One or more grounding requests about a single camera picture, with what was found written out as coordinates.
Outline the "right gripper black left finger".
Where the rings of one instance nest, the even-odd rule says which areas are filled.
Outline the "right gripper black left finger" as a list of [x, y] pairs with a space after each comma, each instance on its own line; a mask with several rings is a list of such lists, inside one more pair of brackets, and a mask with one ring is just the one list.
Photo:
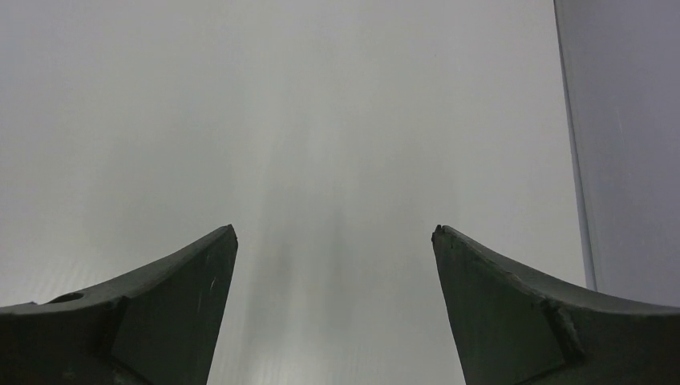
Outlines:
[[222, 226], [98, 285], [4, 306], [2, 383], [206, 383], [237, 247]]

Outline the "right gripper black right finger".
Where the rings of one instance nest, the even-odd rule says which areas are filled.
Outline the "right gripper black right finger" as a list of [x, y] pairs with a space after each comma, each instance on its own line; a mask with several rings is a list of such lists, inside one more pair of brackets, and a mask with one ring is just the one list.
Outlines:
[[447, 225], [431, 242], [466, 383], [678, 383], [678, 308], [587, 290]]

